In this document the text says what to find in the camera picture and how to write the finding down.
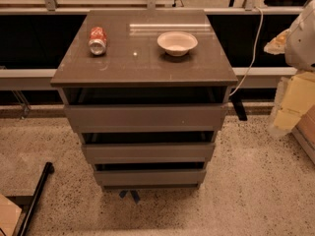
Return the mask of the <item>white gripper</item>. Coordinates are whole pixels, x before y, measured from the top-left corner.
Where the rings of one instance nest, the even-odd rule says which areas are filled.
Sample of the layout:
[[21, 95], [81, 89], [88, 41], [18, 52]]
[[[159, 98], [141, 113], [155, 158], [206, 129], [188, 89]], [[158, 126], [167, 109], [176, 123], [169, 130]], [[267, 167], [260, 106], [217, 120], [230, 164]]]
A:
[[[289, 29], [280, 32], [265, 45], [264, 51], [273, 55], [284, 54], [288, 33]], [[314, 104], [315, 74], [304, 72], [291, 77], [282, 102], [282, 109], [289, 113], [274, 107], [269, 117], [267, 131], [275, 138], [289, 134], [300, 121], [300, 116], [304, 115]]]

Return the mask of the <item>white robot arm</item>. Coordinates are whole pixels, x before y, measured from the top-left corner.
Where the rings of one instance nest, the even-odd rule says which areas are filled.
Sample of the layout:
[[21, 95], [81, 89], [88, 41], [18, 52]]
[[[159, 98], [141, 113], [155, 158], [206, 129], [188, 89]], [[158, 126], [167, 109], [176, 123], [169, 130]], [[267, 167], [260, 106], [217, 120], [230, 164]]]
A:
[[287, 65], [297, 70], [278, 83], [268, 131], [275, 137], [290, 133], [315, 105], [315, 1], [312, 0], [291, 26], [268, 42], [264, 51], [283, 54]]

